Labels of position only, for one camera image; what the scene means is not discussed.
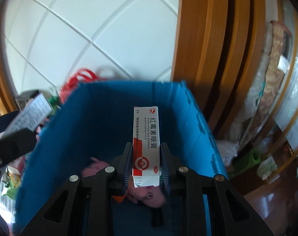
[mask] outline blue plastic bin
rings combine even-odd
[[[183,165],[201,175],[226,176],[204,116],[184,82],[81,84],[54,116],[33,151],[17,195],[15,233],[22,231],[65,180],[80,175],[91,163],[90,157],[111,163],[123,153],[126,143],[133,139],[135,106],[158,106],[160,142],[166,142]],[[114,221],[119,220],[114,223],[115,235],[138,235],[139,229],[141,235],[172,235],[167,228],[150,226],[150,210],[146,207],[128,201],[113,206]],[[140,219],[139,225],[124,228],[126,219]]]

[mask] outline clutter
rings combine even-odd
[[[134,108],[133,179],[135,187],[159,186],[160,183],[157,106]]]
[[[261,156],[258,150],[256,148],[251,149],[242,158],[232,163],[234,170],[228,173],[229,179],[260,163],[260,159]]]
[[[225,135],[226,140],[233,143],[238,141],[240,150],[253,141],[261,131],[269,112],[273,110],[287,71],[289,51],[292,48],[291,32],[282,23],[272,21],[269,23],[267,36],[268,40],[247,97]]]
[[[226,167],[230,166],[233,158],[237,156],[237,151],[239,149],[238,144],[231,143],[227,140],[217,140],[216,144],[223,164]]]
[[[98,77],[94,72],[92,72],[89,69],[79,69],[68,79],[68,81],[61,88],[59,93],[61,102],[63,104],[66,102],[69,95],[78,87],[78,84],[80,82],[94,82],[97,80],[103,80],[103,78]]]
[[[262,180],[266,180],[272,172],[277,170],[277,165],[272,156],[268,157],[266,160],[262,161],[257,169],[257,176]]]
[[[11,173],[7,169],[6,172],[2,176],[2,182],[4,183],[4,187],[2,189],[1,195],[8,196],[10,199],[15,200],[18,189],[21,184],[20,175]]]
[[[49,102],[53,108],[52,113],[43,119],[40,123],[40,125],[36,128],[35,133],[36,133],[36,139],[37,141],[40,141],[41,136],[44,134],[45,131],[47,131],[47,126],[49,122],[51,121],[52,117],[55,115],[58,109],[60,109],[60,101],[57,96],[53,96],[49,99]]]
[[[94,161],[94,163],[82,171],[82,177],[93,176],[99,170],[109,166],[108,163],[100,161],[94,157],[91,157],[91,159]],[[163,195],[159,186],[135,187],[132,176],[126,195],[124,197],[113,196],[113,199],[118,203],[121,203],[125,197],[133,203],[142,201],[145,205],[151,208],[159,208],[165,203],[165,196]]]

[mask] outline plastic bag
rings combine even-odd
[[[262,53],[258,71],[255,75],[255,78],[253,79],[252,85],[247,93],[246,99],[244,100],[240,111],[236,115],[229,131],[225,135],[226,140],[236,143],[242,138],[244,132],[246,132],[246,127],[243,125],[243,123],[246,120],[252,118],[257,111],[259,103],[258,101],[264,89],[265,75],[269,60],[269,56],[265,53]]]
[[[223,164],[227,167],[230,166],[231,161],[237,156],[238,144],[231,143],[227,140],[216,141]]]
[[[257,149],[261,154],[265,154],[266,152],[268,152],[268,148],[272,145],[272,142],[273,142],[273,136],[265,137],[263,140],[261,140],[261,142],[257,146]]]

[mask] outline stuffed toy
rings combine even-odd
[[[91,157],[91,159],[94,162],[81,172],[82,177],[94,176],[99,170],[109,166],[108,163],[100,161],[94,157]],[[124,197],[113,196],[118,203],[121,203],[125,197],[133,203],[142,201],[145,205],[151,208],[159,208],[165,203],[165,196],[159,186],[135,187],[132,176],[126,195]]]

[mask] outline wooden floor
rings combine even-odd
[[[244,197],[277,236],[298,214],[297,161],[269,185],[263,185]]]

